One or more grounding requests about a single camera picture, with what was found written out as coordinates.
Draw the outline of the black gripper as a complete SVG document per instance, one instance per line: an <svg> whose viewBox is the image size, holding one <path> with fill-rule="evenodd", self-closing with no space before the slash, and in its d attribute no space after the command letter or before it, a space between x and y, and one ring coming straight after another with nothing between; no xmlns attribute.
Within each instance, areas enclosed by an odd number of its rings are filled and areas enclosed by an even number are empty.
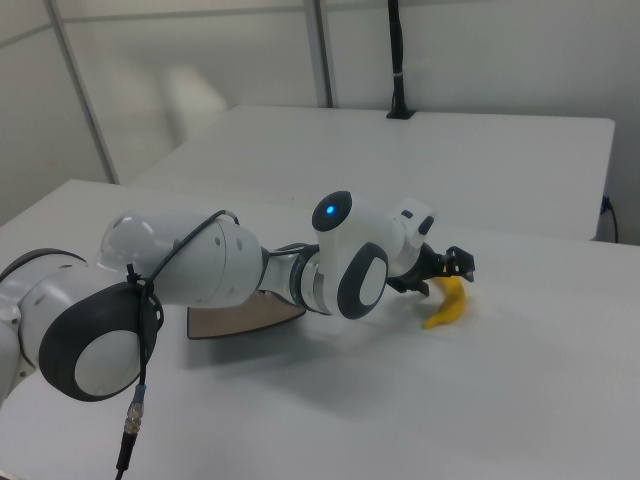
<svg viewBox="0 0 640 480"><path fill-rule="evenodd" d="M474 257L465 250L452 246L442 256L427 243L423 243L411 268L401 275L389 276L387 285L401 294L418 292L429 296L430 288L424 280L435 277L461 277L466 281L473 281L474 272Z"/></svg>

